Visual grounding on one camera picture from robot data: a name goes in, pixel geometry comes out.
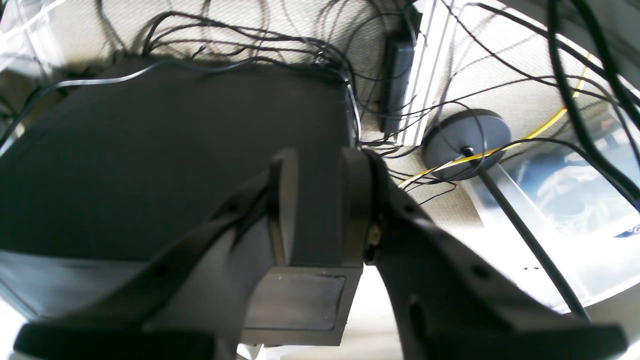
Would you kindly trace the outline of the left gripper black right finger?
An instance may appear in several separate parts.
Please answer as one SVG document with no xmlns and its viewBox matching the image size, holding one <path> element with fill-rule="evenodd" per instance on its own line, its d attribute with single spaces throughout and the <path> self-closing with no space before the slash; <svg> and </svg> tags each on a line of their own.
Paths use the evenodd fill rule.
<svg viewBox="0 0 640 360">
<path fill-rule="evenodd" d="M 542 305 L 439 228 L 370 150 L 343 148 L 342 231 L 355 263 L 374 265 L 406 360 L 608 360 L 619 325 Z"/>
</svg>

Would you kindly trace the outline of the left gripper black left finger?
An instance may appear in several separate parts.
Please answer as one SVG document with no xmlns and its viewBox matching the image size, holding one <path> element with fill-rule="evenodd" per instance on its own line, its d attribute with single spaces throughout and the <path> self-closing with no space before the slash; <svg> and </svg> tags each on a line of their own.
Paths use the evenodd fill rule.
<svg viewBox="0 0 640 360">
<path fill-rule="evenodd" d="M 30 321 L 16 360 L 234 360 L 250 301 L 276 264 L 278 202 L 298 180 L 284 148 L 199 227 L 133 279 L 55 320 Z"/>
</svg>

